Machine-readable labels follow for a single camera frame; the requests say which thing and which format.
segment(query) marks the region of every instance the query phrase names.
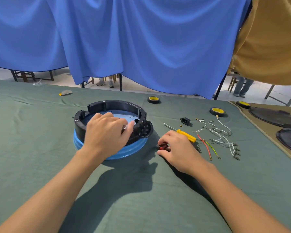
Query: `black round cover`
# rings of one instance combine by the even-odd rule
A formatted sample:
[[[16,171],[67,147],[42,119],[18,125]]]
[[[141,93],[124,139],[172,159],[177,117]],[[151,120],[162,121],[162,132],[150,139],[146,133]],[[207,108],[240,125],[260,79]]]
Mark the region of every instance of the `black round cover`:
[[[291,115],[286,111],[251,107],[249,112],[265,122],[279,127],[291,128]]]
[[[276,133],[277,139],[284,144],[286,147],[291,149],[291,129],[284,128]]]

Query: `blue plate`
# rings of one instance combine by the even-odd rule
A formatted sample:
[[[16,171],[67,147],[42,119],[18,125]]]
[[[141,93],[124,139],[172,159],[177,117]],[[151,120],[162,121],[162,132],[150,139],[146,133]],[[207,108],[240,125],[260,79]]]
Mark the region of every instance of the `blue plate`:
[[[136,120],[138,119],[138,115],[127,112],[127,111],[112,110],[112,111],[106,111],[106,112],[113,113],[114,117],[125,118],[128,122],[133,120],[136,123]],[[91,117],[92,116],[85,118],[83,123],[86,125],[87,122],[91,119]],[[124,146],[115,155],[112,155],[111,157],[107,158],[107,160],[119,159],[119,158],[124,158],[124,157],[127,157],[129,155],[132,155],[132,154],[136,153],[138,150],[140,150],[145,145],[147,140],[148,140],[148,138],[140,138],[138,141],[136,141],[130,145]],[[74,146],[76,147],[77,150],[81,149],[83,146],[83,142],[78,139],[75,130],[74,130],[74,135],[73,135],[73,143],[74,143]]]

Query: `sneaker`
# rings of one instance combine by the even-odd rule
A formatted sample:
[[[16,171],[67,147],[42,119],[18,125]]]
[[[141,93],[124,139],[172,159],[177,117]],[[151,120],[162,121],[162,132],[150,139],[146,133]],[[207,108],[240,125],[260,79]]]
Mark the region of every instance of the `sneaker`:
[[[103,86],[105,84],[106,84],[105,81],[104,80],[100,80],[100,79],[99,79],[99,82],[96,83],[96,85],[99,86],[99,87]]]
[[[112,81],[109,81],[109,87],[110,88],[114,88],[114,85],[113,85],[113,82]]]

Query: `red wire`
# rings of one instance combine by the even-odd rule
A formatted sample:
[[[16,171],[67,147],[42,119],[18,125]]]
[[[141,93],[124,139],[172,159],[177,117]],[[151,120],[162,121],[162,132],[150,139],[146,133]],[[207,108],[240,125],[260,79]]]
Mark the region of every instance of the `red wire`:
[[[210,151],[209,151],[209,149],[208,149],[208,146],[207,146],[207,144],[202,140],[202,138],[198,135],[198,138],[205,144],[205,146],[206,146],[206,148],[207,148],[207,150],[208,150],[208,153],[209,153],[209,157],[211,158],[211,154],[210,154]]]

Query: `brown mat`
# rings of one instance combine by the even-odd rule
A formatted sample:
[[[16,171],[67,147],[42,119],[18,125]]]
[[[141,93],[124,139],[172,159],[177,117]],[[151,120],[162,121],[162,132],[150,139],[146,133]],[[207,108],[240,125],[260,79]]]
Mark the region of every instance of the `brown mat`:
[[[287,156],[291,158],[291,150],[288,149],[286,146],[280,143],[278,139],[276,138],[276,132],[282,129],[282,127],[278,127],[276,125],[272,125],[270,123],[264,122],[263,120],[260,120],[256,117],[254,117],[251,113],[249,113],[248,109],[244,109],[238,105],[236,105],[235,101],[230,101],[233,105],[237,106],[242,114],[250,121],[252,122],[260,131],[264,133],[272,142],[275,143],[276,146],[278,146],[283,152],[286,153]],[[266,109],[272,109],[272,110],[283,110],[291,114],[291,107],[288,106],[281,106],[281,105],[264,105],[264,104],[253,104],[250,103],[252,107],[259,107],[259,108],[266,108]]]

